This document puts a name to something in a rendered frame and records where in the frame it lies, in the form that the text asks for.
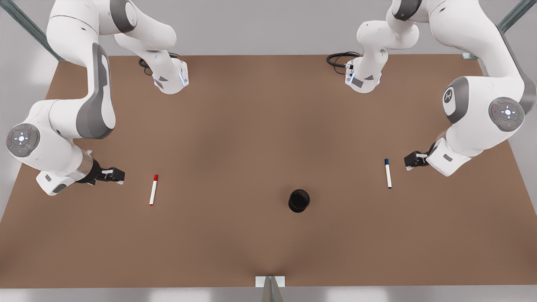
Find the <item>silver frame post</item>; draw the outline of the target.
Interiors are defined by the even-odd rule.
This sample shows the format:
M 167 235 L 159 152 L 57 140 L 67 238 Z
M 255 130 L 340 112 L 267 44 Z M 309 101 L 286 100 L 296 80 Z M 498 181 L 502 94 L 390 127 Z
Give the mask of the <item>silver frame post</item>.
M 506 33 L 537 5 L 537 0 L 480 0 L 480 4 L 483 11 L 493 14 L 497 27 Z
M 50 47 L 46 34 L 32 21 L 32 19 L 13 2 L 13 0 L 0 0 L 0 7 L 6 11 L 23 29 L 26 30 L 44 49 L 52 54 L 59 62 L 65 61 Z
M 257 276 L 255 286 L 262 287 L 261 302 L 284 302 L 280 287 L 285 287 L 284 276 Z

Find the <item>black mesh pen cup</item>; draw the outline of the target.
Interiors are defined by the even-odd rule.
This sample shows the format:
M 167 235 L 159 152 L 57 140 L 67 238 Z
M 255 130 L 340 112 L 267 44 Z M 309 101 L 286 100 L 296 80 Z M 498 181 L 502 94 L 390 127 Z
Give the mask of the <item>black mesh pen cup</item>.
M 310 204 L 310 196 L 303 189 L 294 190 L 288 199 L 288 206 L 295 213 L 302 213 Z

